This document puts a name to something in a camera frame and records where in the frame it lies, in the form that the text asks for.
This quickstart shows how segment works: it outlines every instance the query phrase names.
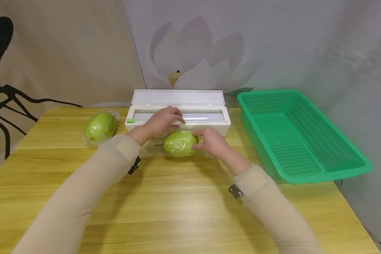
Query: white plastic box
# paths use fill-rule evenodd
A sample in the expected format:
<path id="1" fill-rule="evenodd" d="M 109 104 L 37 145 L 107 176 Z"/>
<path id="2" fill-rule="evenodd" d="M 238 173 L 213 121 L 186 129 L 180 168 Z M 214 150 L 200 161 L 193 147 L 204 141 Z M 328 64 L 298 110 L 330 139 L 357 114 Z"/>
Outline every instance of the white plastic box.
<path id="1" fill-rule="evenodd" d="M 129 131 L 167 106 L 182 111 L 186 123 L 175 123 L 180 129 L 194 131 L 211 126 L 225 137 L 231 124 L 223 91 L 135 89 L 131 104 L 126 118 Z"/>

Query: right hand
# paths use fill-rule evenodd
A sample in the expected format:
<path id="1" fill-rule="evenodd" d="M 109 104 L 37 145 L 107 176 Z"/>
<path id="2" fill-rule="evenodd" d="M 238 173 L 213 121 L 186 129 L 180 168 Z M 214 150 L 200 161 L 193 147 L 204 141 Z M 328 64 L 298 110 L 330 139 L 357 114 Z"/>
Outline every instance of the right hand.
<path id="1" fill-rule="evenodd" d="M 203 143 L 193 145 L 192 149 L 202 150 L 209 153 L 213 157 L 222 159 L 225 154 L 231 150 L 230 145 L 225 139 L 217 132 L 215 128 L 208 127 L 198 129 L 193 132 L 194 136 L 202 136 Z"/>

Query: plastic-wrapped apple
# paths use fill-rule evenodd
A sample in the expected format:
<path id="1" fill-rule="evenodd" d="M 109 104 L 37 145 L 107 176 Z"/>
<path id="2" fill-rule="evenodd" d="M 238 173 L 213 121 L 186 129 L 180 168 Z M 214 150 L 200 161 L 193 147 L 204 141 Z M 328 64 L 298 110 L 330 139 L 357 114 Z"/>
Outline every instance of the plastic-wrapped apple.
<path id="1" fill-rule="evenodd" d="M 165 137 L 164 150 L 172 157 L 186 157 L 196 153 L 192 146 L 197 143 L 198 138 L 190 131 L 174 131 Z"/>
<path id="2" fill-rule="evenodd" d="M 118 117 L 113 112 L 100 112 L 86 123 L 83 136 L 88 144 L 99 145 L 113 137 L 117 124 Z"/>

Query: lotus flower print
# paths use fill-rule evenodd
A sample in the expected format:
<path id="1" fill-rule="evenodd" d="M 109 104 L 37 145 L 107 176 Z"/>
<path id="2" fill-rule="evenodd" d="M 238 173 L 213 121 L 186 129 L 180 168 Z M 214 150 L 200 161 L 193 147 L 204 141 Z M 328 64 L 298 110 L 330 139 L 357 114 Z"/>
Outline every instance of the lotus flower print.
<path id="1" fill-rule="evenodd" d="M 171 22 L 159 27 L 150 44 L 150 57 L 159 77 L 144 71 L 147 88 L 223 90 L 243 86 L 260 63 L 240 64 L 244 55 L 241 32 L 216 43 L 202 17 L 177 32 Z"/>

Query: hand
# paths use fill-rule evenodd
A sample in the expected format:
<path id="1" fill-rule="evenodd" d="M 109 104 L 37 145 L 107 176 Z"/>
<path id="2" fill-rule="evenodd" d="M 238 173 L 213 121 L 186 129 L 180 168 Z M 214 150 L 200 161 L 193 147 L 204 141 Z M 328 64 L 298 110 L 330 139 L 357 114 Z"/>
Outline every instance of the hand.
<path id="1" fill-rule="evenodd" d="M 215 128 L 208 127 L 193 132 L 194 136 L 203 136 L 203 143 L 193 145 L 192 149 L 199 149 L 210 155 L 222 159 L 231 150 L 230 145 Z"/>
<path id="2" fill-rule="evenodd" d="M 199 149 L 223 161 L 233 176 L 237 176 L 251 167 L 249 161 L 225 141 L 215 128 L 198 129 L 194 136 L 203 136 L 203 143 L 193 145 L 192 149 Z"/>
<path id="3" fill-rule="evenodd" d="M 181 111 L 169 106 L 158 110 L 144 125 L 132 129 L 126 135 L 143 146 L 149 139 L 164 136 L 170 131 L 178 129 L 178 125 L 172 125 L 174 121 L 185 123 Z"/>
<path id="4" fill-rule="evenodd" d="M 143 125 L 150 134 L 150 138 L 157 138 L 178 129 L 179 125 L 172 125 L 174 121 L 183 120 L 182 112 L 178 108 L 172 106 L 158 110 L 148 121 Z"/>

